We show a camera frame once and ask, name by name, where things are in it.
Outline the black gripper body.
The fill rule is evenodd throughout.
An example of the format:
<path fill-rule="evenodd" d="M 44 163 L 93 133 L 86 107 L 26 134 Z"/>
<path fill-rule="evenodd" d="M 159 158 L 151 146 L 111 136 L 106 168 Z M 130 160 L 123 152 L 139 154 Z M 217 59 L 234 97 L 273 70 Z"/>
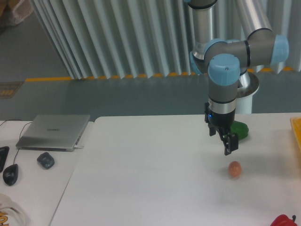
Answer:
<path fill-rule="evenodd" d="M 216 132 L 220 136 L 231 133 L 231 125 L 234 122 L 235 111 L 230 113 L 219 114 L 209 108 L 209 102 L 205 103 L 205 123 L 209 126 L 215 126 Z"/>

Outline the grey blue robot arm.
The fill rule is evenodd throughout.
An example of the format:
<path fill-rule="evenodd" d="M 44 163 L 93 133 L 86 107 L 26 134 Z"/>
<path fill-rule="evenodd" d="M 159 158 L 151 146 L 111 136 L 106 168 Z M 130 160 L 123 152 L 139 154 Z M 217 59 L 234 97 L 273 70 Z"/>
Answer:
<path fill-rule="evenodd" d="M 272 31 L 259 0 L 235 2 L 246 39 L 228 42 L 214 37 L 215 0 L 189 0 L 195 45 L 190 63 L 196 74 L 208 75 L 205 122 L 211 136 L 219 134 L 225 155 L 238 149 L 238 134 L 232 132 L 239 78 L 249 67 L 272 65 L 287 60 L 288 39 Z"/>

